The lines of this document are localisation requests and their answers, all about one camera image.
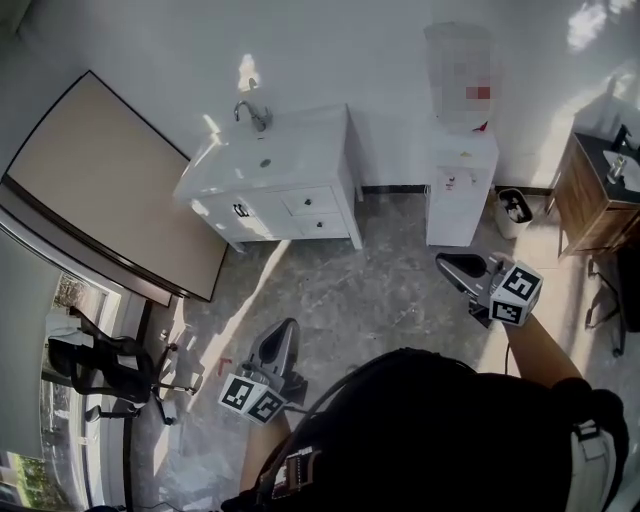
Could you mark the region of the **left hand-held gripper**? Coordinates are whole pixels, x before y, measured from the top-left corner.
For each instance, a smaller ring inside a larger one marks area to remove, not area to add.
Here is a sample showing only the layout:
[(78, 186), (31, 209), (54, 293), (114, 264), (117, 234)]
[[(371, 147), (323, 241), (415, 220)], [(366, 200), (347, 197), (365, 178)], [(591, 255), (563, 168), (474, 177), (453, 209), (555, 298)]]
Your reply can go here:
[(306, 379), (293, 371), (299, 338), (293, 318), (269, 326), (252, 345), (251, 363), (227, 376), (218, 403), (257, 425), (270, 423), (287, 406), (302, 406)]

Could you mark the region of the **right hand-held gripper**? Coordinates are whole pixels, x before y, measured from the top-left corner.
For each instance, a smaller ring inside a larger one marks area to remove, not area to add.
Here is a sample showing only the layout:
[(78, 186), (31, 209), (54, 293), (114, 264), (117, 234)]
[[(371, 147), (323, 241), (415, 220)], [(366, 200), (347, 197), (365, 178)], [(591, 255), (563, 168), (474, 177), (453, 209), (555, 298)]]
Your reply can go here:
[(522, 327), (536, 306), (543, 277), (496, 252), (439, 252), (436, 266), (469, 300), (468, 312), (485, 327), (493, 321)]

